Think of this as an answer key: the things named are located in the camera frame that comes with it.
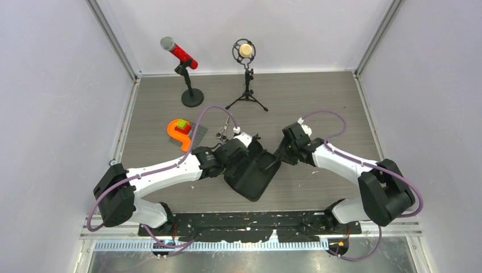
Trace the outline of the black tool pouch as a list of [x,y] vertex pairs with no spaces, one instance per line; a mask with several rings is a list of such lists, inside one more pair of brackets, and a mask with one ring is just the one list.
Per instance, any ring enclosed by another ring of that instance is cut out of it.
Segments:
[[[261,198],[281,166],[280,159],[266,150],[262,144],[261,147],[262,150],[251,164],[244,168],[239,167],[233,177],[224,177],[225,182],[236,193],[252,202],[256,202]],[[266,166],[274,160],[278,160],[278,162],[265,171]]]

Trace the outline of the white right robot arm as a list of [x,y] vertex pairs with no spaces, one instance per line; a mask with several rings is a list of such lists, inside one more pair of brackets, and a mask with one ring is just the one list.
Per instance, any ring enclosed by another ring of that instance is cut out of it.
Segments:
[[329,170],[359,188],[359,199],[343,198],[323,211],[329,232],[340,233],[356,221],[371,220],[387,226],[415,205],[415,195],[394,161],[377,162],[345,153],[321,138],[311,139],[310,127],[298,122],[283,128],[282,133],[275,152],[282,162],[293,166],[302,162]]

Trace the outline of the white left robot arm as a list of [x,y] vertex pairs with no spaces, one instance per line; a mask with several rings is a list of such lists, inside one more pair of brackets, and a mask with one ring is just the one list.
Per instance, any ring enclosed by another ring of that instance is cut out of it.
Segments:
[[149,202],[144,196],[161,189],[226,174],[248,158],[258,136],[241,133],[216,150],[199,146],[185,156],[143,168],[124,169],[110,166],[93,189],[100,213],[99,227],[115,227],[127,221],[147,225],[160,235],[173,231],[174,220],[167,204]]

